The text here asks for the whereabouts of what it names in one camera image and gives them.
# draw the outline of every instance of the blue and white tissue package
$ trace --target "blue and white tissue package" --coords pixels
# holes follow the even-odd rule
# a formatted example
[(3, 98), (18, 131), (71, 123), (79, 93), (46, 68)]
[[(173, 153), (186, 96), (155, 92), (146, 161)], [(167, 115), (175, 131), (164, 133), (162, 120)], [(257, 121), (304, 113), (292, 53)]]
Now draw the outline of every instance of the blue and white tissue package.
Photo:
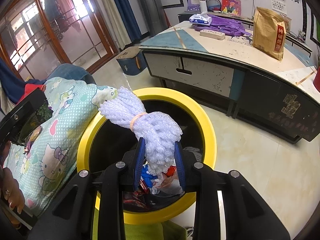
[(189, 22), (192, 24), (206, 25), (211, 24), (212, 18), (208, 16), (205, 12), (201, 14), (194, 14), (189, 18)]

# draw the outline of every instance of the barcode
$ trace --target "barcode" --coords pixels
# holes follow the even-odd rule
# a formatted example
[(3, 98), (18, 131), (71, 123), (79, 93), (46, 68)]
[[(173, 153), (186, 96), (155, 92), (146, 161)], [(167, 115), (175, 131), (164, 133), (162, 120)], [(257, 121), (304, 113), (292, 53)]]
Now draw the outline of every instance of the barcode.
[(258, 49), (262, 49), (264, 50), (264, 47), (262, 47), (261, 45), (257, 44)]

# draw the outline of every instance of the purple cloth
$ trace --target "purple cloth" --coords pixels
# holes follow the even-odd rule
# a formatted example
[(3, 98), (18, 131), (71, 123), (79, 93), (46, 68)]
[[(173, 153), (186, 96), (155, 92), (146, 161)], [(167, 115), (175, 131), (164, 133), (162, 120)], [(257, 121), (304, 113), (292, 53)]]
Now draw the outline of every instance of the purple cloth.
[(212, 30), (225, 33), (229, 36), (242, 36), (244, 34), (248, 36), (252, 35), (251, 33), (245, 31), (245, 28), (240, 21), (222, 18), (215, 15), (212, 15), (211, 18), (212, 22), (210, 26), (195, 25), (195, 30), (198, 32), (201, 30)]

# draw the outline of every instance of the silver screw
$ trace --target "silver screw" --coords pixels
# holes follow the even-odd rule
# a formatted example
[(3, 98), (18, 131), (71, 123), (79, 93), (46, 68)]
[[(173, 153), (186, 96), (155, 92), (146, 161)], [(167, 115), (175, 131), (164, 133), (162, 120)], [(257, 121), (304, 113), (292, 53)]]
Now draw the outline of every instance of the silver screw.
[(202, 164), (202, 163), (195, 163), (195, 164), (193, 164), (193, 166), (194, 166), (195, 168), (197, 168), (197, 169), (203, 168), (203, 164)]
[(116, 167), (119, 168), (119, 169), (123, 168), (124, 166), (125, 166), (124, 162), (117, 162), (116, 163)]
[(89, 174), (89, 172), (86, 170), (82, 170), (79, 172), (79, 176), (82, 178), (86, 177), (88, 174)]
[(238, 171), (231, 171), (231, 176), (234, 177), (234, 178), (237, 178), (240, 176), (240, 173)]

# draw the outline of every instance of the polka dot fabric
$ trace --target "polka dot fabric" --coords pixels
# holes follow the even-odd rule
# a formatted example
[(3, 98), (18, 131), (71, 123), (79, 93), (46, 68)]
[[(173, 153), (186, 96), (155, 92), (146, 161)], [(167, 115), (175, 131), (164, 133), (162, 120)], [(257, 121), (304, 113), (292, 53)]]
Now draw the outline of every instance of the polka dot fabric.
[(87, 85), (84, 81), (53, 78), (46, 82), (45, 95), (53, 116), (41, 126), (41, 134), (30, 154), (12, 145), (5, 166), (10, 168), (37, 216), (46, 209), (61, 186), (76, 168), (81, 136), (98, 106), (117, 95), (112, 87)]

